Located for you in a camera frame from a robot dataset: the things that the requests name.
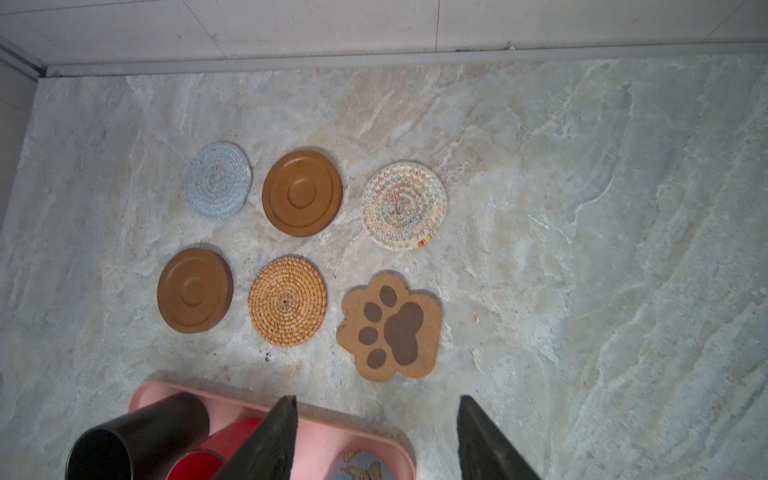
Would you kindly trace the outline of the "dark wooden round coaster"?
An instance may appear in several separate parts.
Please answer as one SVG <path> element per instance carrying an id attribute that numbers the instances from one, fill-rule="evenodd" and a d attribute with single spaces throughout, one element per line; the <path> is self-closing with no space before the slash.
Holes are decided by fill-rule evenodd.
<path id="1" fill-rule="evenodd" d="M 233 276 L 221 255 L 206 248 L 188 248 L 165 265 L 157 285 L 157 305 L 173 330 L 201 333 L 223 320 L 233 292 Z"/>

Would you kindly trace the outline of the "black mug red inside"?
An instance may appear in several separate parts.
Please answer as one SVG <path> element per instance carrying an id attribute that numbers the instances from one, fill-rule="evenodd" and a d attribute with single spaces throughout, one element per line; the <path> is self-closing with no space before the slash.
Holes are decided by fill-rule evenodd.
<path id="1" fill-rule="evenodd" d="M 261 421 L 259 417 L 243 417 L 211 435 L 180 457 L 170 468 L 166 479 L 212 479 Z"/>

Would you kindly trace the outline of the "multicolour woven round coaster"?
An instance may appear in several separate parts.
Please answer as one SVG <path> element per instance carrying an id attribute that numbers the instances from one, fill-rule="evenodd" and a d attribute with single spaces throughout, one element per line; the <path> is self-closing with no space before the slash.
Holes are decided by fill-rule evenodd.
<path id="1" fill-rule="evenodd" d="M 362 196 L 362 222 L 370 239 L 393 250 L 418 249 L 432 240 L 447 215 L 446 190 L 438 176 L 412 161 L 379 169 Z"/>

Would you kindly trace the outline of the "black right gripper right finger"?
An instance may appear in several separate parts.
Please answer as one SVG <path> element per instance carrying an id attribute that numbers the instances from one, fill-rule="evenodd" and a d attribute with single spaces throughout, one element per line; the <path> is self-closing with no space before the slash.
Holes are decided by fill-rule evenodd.
<path id="1" fill-rule="evenodd" d="M 539 480 L 540 476 L 469 395 L 457 413 L 458 458 L 467 479 Z"/>

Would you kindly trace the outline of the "cork paw print coaster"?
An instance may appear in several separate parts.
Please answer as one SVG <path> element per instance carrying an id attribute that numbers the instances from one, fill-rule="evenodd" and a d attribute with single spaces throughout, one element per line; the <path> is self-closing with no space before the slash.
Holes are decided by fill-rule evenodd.
<path id="1" fill-rule="evenodd" d="M 401 276 L 382 272 L 345 295 L 342 313 L 336 339 L 364 379 L 418 379 L 433 371 L 443 311 L 432 294 L 412 291 Z"/>

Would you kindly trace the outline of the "blue-grey woven round coaster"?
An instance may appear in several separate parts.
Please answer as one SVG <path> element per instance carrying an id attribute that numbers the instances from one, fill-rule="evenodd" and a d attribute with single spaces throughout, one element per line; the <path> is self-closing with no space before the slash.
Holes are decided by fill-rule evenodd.
<path id="1" fill-rule="evenodd" d="M 188 205 L 197 214 L 223 220 L 245 205 L 252 186 L 252 169 L 245 152 L 231 142 L 203 148 L 190 163 L 184 187 Z"/>

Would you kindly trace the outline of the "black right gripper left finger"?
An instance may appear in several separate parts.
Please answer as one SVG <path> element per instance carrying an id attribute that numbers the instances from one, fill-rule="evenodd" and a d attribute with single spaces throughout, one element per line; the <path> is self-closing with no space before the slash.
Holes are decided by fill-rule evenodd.
<path id="1" fill-rule="evenodd" d="M 298 431 L 295 396 L 283 396 L 214 479 L 288 480 Z"/>

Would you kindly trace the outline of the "woven rattan round coaster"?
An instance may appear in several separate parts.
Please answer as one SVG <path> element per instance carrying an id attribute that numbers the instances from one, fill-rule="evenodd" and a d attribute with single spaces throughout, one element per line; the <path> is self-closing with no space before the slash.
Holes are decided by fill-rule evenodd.
<path id="1" fill-rule="evenodd" d="M 247 303 L 252 325 L 265 341 L 277 347 L 296 347 L 320 329 L 327 291 L 312 263 L 286 255 L 259 271 Z"/>

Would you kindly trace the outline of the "blue mug yellow inside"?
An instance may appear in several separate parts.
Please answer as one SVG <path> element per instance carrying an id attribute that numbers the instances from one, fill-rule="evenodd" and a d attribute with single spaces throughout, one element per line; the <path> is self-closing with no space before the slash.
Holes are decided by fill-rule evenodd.
<path id="1" fill-rule="evenodd" d="M 390 466 L 369 450 L 353 450 L 340 454 L 330 465 L 326 480 L 395 480 Z"/>

